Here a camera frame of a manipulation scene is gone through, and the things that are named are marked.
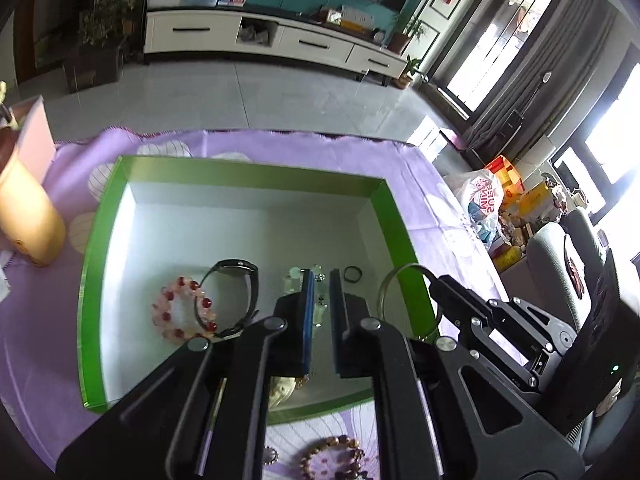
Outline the silver bangle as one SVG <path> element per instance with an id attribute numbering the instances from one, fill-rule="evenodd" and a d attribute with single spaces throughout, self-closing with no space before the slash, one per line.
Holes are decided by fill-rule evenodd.
<path id="1" fill-rule="evenodd" d="M 378 298 L 376 298 L 376 308 L 378 309 L 378 317 L 382 320 L 386 320 L 385 313 L 385 300 L 387 296 L 387 291 L 390 288 L 390 283 L 393 280 L 398 278 L 398 275 L 408 269 L 417 270 L 424 278 L 427 279 L 428 284 L 435 285 L 438 281 L 438 277 L 431 271 L 428 270 L 426 266 L 417 262 L 409 262 L 402 264 L 401 266 L 396 266 L 390 272 L 386 274 L 386 277 L 383 278 L 383 281 L 378 288 Z M 434 335 L 438 333 L 439 324 L 442 322 L 442 317 L 444 314 L 442 313 L 442 308 L 436 306 L 436 311 L 434 314 L 434 322 L 432 328 L 425 334 L 418 337 L 419 340 L 427 341 L 432 338 Z"/>

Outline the gold white flower brooch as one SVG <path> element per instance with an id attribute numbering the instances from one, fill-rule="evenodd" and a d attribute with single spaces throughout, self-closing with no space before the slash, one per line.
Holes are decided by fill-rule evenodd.
<path id="1" fill-rule="evenodd" d="M 270 382 L 268 406 L 270 411 L 288 400 L 295 390 L 302 388 L 308 377 L 273 377 Z"/>

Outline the black wrist watch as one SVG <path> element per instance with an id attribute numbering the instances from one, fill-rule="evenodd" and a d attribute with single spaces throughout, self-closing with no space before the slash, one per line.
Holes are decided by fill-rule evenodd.
<path id="1" fill-rule="evenodd" d="M 258 267 L 239 258 L 219 260 L 196 283 L 193 292 L 195 321 L 209 338 L 239 335 L 258 313 Z"/>

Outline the grey chair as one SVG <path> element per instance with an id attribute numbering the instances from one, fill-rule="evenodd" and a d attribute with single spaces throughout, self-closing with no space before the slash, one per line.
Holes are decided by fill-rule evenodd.
<path id="1" fill-rule="evenodd" d="M 526 249 L 539 305 L 578 332 L 591 311 L 604 260 L 604 247 L 584 208 L 545 224 Z"/>

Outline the white red plastic bag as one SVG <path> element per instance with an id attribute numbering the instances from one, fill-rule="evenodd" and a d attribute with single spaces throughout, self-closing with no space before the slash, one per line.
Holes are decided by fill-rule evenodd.
<path id="1" fill-rule="evenodd" d="M 473 231 L 486 250 L 494 242 L 499 227 L 503 189 L 498 177 L 488 169 L 450 174 L 444 181 L 469 217 Z"/>

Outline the orange yellow bag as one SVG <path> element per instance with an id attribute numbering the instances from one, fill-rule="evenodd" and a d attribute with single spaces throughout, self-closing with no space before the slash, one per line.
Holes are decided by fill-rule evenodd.
<path id="1" fill-rule="evenodd" d="M 499 211 L 502 214 L 517 214 L 525 217 L 546 203 L 553 203 L 550 188 L 540 182 L 529 190 L 524 185 L 518 170 L 503 155 L 498 155 L 485 166 L 500 182 L 503 200 Z"/>

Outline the green cardboard box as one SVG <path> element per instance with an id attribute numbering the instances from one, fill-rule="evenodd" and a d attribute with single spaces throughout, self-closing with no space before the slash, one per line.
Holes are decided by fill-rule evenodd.
<path id="1" fill-rule="evenodd" d="M 175 350 L 152 305 L 177 278 L 217 261 L 259 272 L 272 313 L 294 268 L 351 266 L 347 286 L 375 302 L 385 275 L 416 261 L 390 186 L 379 178 L 216 158 L 122 156 L 94 216 L 81 273 L 77 347 L 82 403 L 101 413 Z"/>

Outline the small potted plant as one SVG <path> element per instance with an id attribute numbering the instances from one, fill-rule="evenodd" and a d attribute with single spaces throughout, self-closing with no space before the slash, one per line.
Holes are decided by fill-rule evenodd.
<path id="1" fill-rule="evenodd" d="M 400 90 L 406 90 L 414 84 L 416 78 L 422 79 L 424 77 L 424 73 L 421 72 L 420 65 L 420 58 L 407 56 L 407 64 L 402 70 L 400 76 L 394 80 L 394 85 Z"/>

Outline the purple floral tablecloth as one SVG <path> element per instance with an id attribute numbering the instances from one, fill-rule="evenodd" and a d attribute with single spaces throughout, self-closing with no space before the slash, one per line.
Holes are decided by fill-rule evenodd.
<path id="1" fill-rule="evenodd" d="M 122 127 L 58 146 L 46 188 L 70 235 L 62 254 L 38 268 L 22 256 L 6 265 L 1 304 L 1 401 L 47 466 L 94 415 L 82 405 L 76 318 L 82 259 L 112 163 L 122 155 L 171 154 L 248 160 L 384 179 L 424 266 L 480 296 L 506 292 L 459 202 L 435 167 L 412 146 L 359 136 L 264 130 L 169 131 L 150 136 Z"/>

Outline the potted green plant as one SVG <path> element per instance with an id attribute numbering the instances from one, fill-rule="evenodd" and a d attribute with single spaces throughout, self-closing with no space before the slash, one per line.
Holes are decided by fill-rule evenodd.
<path id="1" fill-rule="evenodd" d="M 413 39 L 420 40 L 427 31 L 426 23 L 418 16 L 409 16 L 397 23 L 387 50 L 395 54 L 403 54 Z"/>

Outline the white TV cabinet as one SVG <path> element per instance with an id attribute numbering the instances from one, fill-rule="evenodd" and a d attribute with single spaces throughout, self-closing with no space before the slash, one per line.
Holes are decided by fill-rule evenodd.
<path id="1" fill-rule="evenodd" d="M 146 14 L 143 52 L 227 52 L 289 58 L 358 75 L 397 79 L 407 66 L 399 54 L 338 30 L 230 10 L 169 9 Z"/>

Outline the yellow bear bottle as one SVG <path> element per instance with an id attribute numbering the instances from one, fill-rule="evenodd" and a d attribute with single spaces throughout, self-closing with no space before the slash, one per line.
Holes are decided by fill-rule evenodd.
<path id="1" fill-rule="evenodd" d="M 49 195 L 18 158 L 10 127 L 1 129 L 1 232 L 36 266 L 58 258 L 66 235 Z"/>

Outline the grey curtain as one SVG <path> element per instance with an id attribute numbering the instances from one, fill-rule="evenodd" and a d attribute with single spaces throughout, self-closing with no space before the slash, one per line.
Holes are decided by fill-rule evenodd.
<path id="1" fill-rule="evenodd" d="M 480 117 L 463 133 L 466 148 L 490 148 L 514 110 L 527 133 L 548 133 L 575 104 L 596 70 L 618 10 L 608 0 L 567 0 Z"/>

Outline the dark leafy floor plant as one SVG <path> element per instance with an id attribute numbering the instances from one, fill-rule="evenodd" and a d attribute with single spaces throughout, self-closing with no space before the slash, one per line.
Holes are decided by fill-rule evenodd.
<path id="1" fill-rule="evenodd" d="M 119 81 L 140 16 L 141 0 L 100 0 L 81 14 L 78 46 L 63 63 L 68 92 Z"/>

